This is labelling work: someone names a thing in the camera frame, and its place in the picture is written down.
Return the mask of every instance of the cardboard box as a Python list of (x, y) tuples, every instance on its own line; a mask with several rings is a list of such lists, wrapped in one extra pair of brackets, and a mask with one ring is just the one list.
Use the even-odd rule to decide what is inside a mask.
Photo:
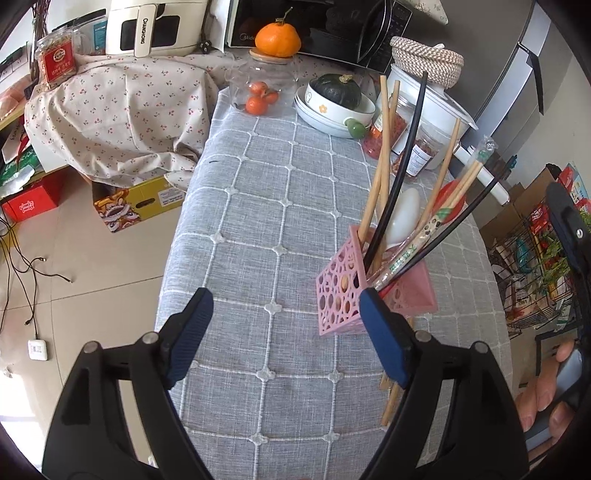
[(147, 180), (128, 189), (92, 183), (95, 210), (111, 232), (119, 232), (142, 220), (168, 212), (183, 203), (185, 192), (164, 177)]
[(21, 193), (2, 204), (4, 214), (14, 222), (22, 222), (56, 208), (60, 203), (63, 173), (61, 170), (55, 171), (25, 187)]
[(505, 239), (521, 223), (522, 218), (528, 218), (545, 198), (546, 187), (553, 181), (554, 177), (545, 168), (526, 189), (520, 183), (511, 188), (509, 205), (506, 205), (496, 217), (480, 229), (486, 247), (492, 248), (495, 239)]

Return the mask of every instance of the red box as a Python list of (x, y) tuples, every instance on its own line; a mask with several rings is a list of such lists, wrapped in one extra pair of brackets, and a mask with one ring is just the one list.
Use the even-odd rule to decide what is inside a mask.
[(60, 203), (64, 183), (62, 171), (55, 171), (25, 187), (21, 193), (2, 204), (6, 216), (22, 222), (40, 213), (52, 210)]

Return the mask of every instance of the screw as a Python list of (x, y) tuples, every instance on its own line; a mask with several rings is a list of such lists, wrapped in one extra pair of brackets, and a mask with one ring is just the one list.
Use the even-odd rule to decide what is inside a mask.
[(478, 353), (487, 353), (488, 352), (488, 345), (484, 342), (476, 342), (474, 344), (474, 348)]
[(151, 345), (152, 343), (158, 342), (158, 334), (156, 332), (148, 332), (145, 333), (142, 337), (142, 342), (146, 343), (147, 345)]
[(99, 347), (99, 343), (92, 341), (92, 342), (88, 342), (84, 345), (84, 348), (82, 349), (84, 351), (84, 353), (92, 353), (94, 352), (97, 348)]
[(417, 330), (414, 336), (419, 342), (422, 343), (427, 343), (431, 341), (431, 334), (426, 330)]

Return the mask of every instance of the power plug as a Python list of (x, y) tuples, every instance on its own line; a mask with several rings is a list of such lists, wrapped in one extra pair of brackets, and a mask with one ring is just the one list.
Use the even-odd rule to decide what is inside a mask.
[(28, 348), (31, 360), (47, 360), (47, 344), (45, 340), (29, 340)]

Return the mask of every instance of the pumpkin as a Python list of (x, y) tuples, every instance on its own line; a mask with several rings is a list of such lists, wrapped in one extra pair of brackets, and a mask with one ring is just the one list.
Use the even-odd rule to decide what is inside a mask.
[(310, 86), (324, 98), (349, 110), (355, 110), (361, 102), (361, 89), (353, 75), (327, 73), (310, 81)]

